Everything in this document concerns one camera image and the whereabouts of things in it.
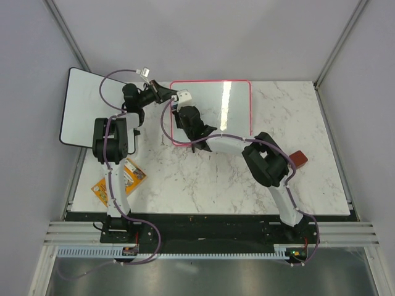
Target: cable connector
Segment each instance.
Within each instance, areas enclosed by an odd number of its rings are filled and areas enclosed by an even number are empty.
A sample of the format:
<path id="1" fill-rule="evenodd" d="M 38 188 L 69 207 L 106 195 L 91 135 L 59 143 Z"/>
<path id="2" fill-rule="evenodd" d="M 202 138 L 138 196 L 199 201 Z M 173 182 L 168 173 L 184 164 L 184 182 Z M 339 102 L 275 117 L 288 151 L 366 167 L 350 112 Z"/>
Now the cable connector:
<path id="1" fill-rule="evenodd" d="M 136 74 L 139 74 L 140 77 L 149 84 L 149 80 L 148 80 L 148 75 L 149 75 L 149 69 L 147 67 L 144 67 L 142 70 L 137 69 L 136 70 Z"/>
<path id="2" fill-rule="evenodd" d="M 109 173 L 112 173 L 112 168 L 108 168 L 105 172 L 104 172 L 104 174 L 107 176 Z"/>

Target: gray wall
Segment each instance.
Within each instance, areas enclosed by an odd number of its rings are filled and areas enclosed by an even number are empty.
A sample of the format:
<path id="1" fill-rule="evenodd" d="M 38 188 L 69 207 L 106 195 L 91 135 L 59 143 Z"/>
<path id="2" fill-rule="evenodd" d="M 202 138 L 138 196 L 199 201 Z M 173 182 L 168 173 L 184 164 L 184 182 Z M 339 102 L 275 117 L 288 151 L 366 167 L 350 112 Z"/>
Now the gray wall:
<path id="1" fill-rule="evenodd" d="M 395 274 L 395 2 L 371 1 L 322 94 L 358 211 Z"/>
<path id="2" fill-rule="evenodd" d="M 26 295 L 77 149 L 60 144 L 67 70 L 78 66 L 40 0 L 0 5 L 0 291 Z"/>
<path id="3" fill-rule="evenodd" d="M 172 81 L 314 80 L 358 0 L 54 2 L 93 72 Z"/>

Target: white marble surface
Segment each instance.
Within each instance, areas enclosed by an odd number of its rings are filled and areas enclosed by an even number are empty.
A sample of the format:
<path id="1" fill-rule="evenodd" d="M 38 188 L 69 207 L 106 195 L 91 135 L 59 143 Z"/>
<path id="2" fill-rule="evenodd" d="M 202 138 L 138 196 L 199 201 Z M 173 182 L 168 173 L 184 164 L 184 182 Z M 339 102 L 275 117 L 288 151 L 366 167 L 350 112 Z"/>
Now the white marble surface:
<path id="1" fill-rule="evenodd" d="M 242 157 L 193 154 L 165 138 L 159 126 L 163 107 L 146 107 L 138 150 L 131 155 L 148 175 L 128 197 L 133 212 L 278 214 L 269 191 L 255 182 Z M 349 214 L 311 82 L 252 82 L 252 129 L 253 134 L 268 132 L 286 153 L 302 150 L 309 158 L 291 181 L 301 209 L 316 215 Z M 102 177 L 89 150 L 73 211 L 106 211 L 91 192 Z"/>

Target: pink outlined rectangle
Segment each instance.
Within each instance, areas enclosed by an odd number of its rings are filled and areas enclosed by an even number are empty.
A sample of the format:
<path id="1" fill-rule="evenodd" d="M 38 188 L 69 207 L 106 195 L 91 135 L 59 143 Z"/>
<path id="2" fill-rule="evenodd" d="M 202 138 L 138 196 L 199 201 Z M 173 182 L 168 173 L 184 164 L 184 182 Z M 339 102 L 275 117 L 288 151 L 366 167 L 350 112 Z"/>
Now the pink outlined rectangle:
<path id="1" fill-rule="evenodd" d="M 174 83 L 191 83 L 191 82 L 246 82 L 249 88 L 249 135 L 252 136 L 252 86 L 249 80 L 236 79 L 236 80 L 175 80 L 170 83 L 170 89 Z M 173 138 L 173 120 L 172 120 L 172 109 L 170 108 L 170 135 Z M 172 141 L 175 146 L 189 146 L 186 144 L 177 144 Z"/>

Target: orange package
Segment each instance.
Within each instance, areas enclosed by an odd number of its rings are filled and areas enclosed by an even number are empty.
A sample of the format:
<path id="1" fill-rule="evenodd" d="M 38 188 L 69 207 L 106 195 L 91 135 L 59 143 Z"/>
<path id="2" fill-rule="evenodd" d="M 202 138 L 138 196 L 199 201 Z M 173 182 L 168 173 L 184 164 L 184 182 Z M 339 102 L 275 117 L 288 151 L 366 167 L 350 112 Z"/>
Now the orange package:
<path id="1" fill-rule="evenodd" d="M 147 178 L 147 175 L 129 158 L 125 160 L 125 169 L 123 172 L 123 179 L 125 181 L 126 195 L 129 196 L 136 187 Z M 93 186 L 92 191 L 96 194 L 98 199 L 107 207 L 107 187 L 106 180 L 102 178 Z"/>

